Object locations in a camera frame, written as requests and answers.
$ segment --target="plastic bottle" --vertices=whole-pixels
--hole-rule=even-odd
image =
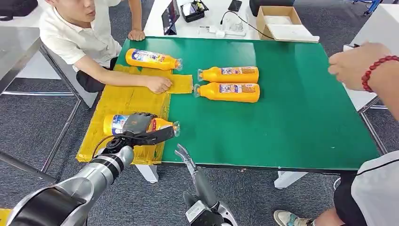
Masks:
[[[129,115],[107,115],[104,118],[104,134],[115,135],[123,133],[122,128],[128,119]],[[179,121],[169,122],[162,118],[153,118],[150,125],[148,126],[147,132],[160,130],[169,126],[173,126],[175,137],[180,135],[180,123]]]
[[[182,59],[174,59],[169,55],[136,48],[131,48],[126,52],[126,62],[132,66],[156,68],[164,71],[181,70],[183,68]]]
[[[206,97],[210,100],[226,100],[255,103],[258,101],[260,88],[255,83],[216,83],[205,86],[194,85],[195,97]]]
[[[210,82],[251,82],[257,83],[257,67],[211,67],[208,70],[198,69],[198,81]]]

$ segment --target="white shirt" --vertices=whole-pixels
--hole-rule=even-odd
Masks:
[[[396,159],[399,159],[399,151],[365,162],[358,172]],[[367,226],[398,225],[399,161],[356,176],[351,193],[363,213]]]
[[[40,18],[40,38],[69,65],[87,55],[101,66],[110,67],[111,59],[119,55],[122,47],[111,36],[108,7],[119,3],[120,0],[95,0],[96,17],[91,28],[65,21],[56,8],[51,7]]]

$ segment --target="man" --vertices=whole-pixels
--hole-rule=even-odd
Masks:
[[[158,94],[172,85],[163,77],[112,71],[122,48],[111,36],[108,7],[119,4],[120,0],[45,1],[52,7],[40,19],[40,37],[50,50],[73,65],[76,79],[87,92],[101,91],[109,84],[145,86]],[[143,40],[141,2],[128,1],[132,12],[132,30],[128,38]]]
[[[391,52],[382,44],[334,54],[328,71],[347,88],[364,90],[362,76],[379,59]],[[369,87],[399,120],[399,62],[389,60],[372,70]],[[315,220],[299,218],[284,210],[274,212],[280,226],[392,226],[398,225],[399,151],[365,162],[357,175],[342,175],[334,194],[335,207]]]

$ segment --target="robotic hand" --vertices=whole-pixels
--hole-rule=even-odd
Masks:
[[[202,169],[197,168],[188,151],[177,144],[175,154],[182,158],[191,174],[196,194],[184,193],[184,201],[189,210],[186,217],[191,226],[238,226],[229,207],[219,201],[204,176]]]

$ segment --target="beaded bracelet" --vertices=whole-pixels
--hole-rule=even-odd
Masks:
[[[370,79],[371,71],[375,70],[382,63],[390,61],[390,60],[399,61],[399,57],[398,56],[386,56],[384,58],[379,59],[378,61],[375,61],[374,64],[369,67],[369,70],[367,70],[366,73],[362,76],[362,84],[363,84],[363,88],[365,91],[368,91],[370,93],[373,92],[373,90],[368,85],[368,80]]]

